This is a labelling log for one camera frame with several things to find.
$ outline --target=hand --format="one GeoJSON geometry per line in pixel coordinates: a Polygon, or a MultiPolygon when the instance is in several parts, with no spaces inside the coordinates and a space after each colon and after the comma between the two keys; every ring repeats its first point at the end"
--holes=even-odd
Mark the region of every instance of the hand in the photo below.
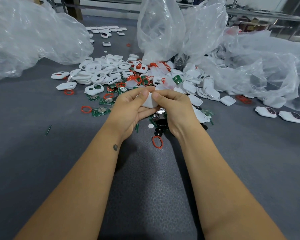
{"type": "Polygon", "coordinates": [[[159,108],[149,109],[141,107],[147,100],[149,92],[153,92],[154,90],[155,87],[151,86],[132,89],[129,92],[121,94],[115,101],[105,125],[115,128],[120,133],[122,141],[127,139],[140,120],[159,110],[159,108]]]}
{"type": "Polygon", "coordinates": [[[164,89],[154,91],[152,98],[166,109],[169,129],[178,140],[185,136],[189,128],[202,128],[188,96],[164,89]]]}

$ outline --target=forearm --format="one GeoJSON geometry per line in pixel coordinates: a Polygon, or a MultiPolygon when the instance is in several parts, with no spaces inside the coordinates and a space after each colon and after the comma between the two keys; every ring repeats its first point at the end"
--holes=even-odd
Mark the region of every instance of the forearm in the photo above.
{"type": "Polygon", "coordinates": [[[207,240],[285,239],[201,126],[179,142],[207,240]]]}
{"type": "Polygon", "coordinates": [[[16,239],[96,239],[121,143],[105,124],[16,239]]]}

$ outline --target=gray table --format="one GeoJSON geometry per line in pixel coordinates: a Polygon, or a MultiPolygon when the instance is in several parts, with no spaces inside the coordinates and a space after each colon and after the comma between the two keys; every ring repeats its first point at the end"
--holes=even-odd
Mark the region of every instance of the gray table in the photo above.
{"type": "MultiPolygon", "coordinates": [[[[130,53],[142,55],[135,22],[120,22],[86,18],[87,26],[128,28],[125,36],[113,34],[107,40],[110,48],[94,35],[92,57],[105,50],[124,59],[130,53]]],[[[78,84],[72,96],[56,90],[60,82],[51,74],[77,67],[43,59],[22,77],[0,81],[0,239],[12,239],[107,119],[80,111],[83,105],[98,107],[85,96],[84,85],[78,84]]],[[[205,99],[202,107],[216,113],[208,133],[285,236],[300,239],[300,124],[260,117],[256,106],[261,106],[256,99],[253,105],[231,107],[205,99]]],[[[163,149],[154,148],[148,124],[141,121],[139,133],[121,147],[100,239],[202,239],[180,146],[166,133],[163,149]]]]}

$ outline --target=metal rack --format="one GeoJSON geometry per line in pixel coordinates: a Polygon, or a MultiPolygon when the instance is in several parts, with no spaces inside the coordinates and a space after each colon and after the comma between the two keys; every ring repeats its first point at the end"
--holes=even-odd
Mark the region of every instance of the metal rack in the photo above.
{"type": "MultiPolygon", "coordinates": [[[[79,8],[79,9],[96,9],[96,10],[107,10],[107,11],[115,11],[115,12],[128,12],[128,13],[139,13],[139,11],[136,10],[129,10],[127,8],[121,9],[121,8],[109,8],[109,7],[96,7],[96,6],[89,6],[89,5],[75,5],[75,4],[66,4],[64,0],[61,0],[61,3],[55,3],[54,0],[47,0],[52,7],[57,10],[57,7],[63,7],[63,10],[65,13],[67,12],[66,7],[72,7],[72,8],[79,8]]],[[[96,2],[107,2],[107,3],[123,3],[123,4],[132,4],[132,5],[140,5],[142,0],[88,0],[88,1],[96,1],[96,2]]],[[[276,23],[278,20],[284,20],[284,21],[294,21],[300,23],[300,16],[294,16],[294,15],[288,15],[284,13],[274,12],[274,11],[262,11],[262,10],[245,10],[241,8],[235,8],[235,5],[238,0],[234,0],[231,7],[227,8],[227,13],[229,15],[229,21],[233,19],[233,17],[237,16],[250,16],[250,17],[256,17],[256,18],[268,18],[268,19],[274,19],[276,20],[274,23],[276,23]]],[[[180,9],[187,9],[189,7],[193,7],[193,5],[190,4],[181,4],[178,3],[180,9]]],[[[300,2],[298,5],[294,8],[293,13],[296,11],[296,9],[300,6],[300,2]]],[[[285,26],[273,26],[270,25],[269,28],[281,28],[280,32],[277,34],[277,36],[282,32],[282,30],[285,28],[285,26]]],[[[289,40],[296,34],[297,31],[300,30],[300,24],[294,29],[293,34],[288,38],[289,40]]]]}

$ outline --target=person's left hand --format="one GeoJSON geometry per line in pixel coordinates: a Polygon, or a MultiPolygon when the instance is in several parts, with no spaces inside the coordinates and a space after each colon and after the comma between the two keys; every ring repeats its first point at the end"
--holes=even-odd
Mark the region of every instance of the person's left hand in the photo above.
{"type": "Polygon", "coordinates": [[[149,92],[154,90],[155,87],[150,86],[132,89],[121,94],[115,101],[105,125],[109,125],[112,128],[115,127],[116,131],[120,133],[122,141],[127,139],[140,120],[159,110],[158,107],[153,109],[141,107],[147,100],[149,92]]]}

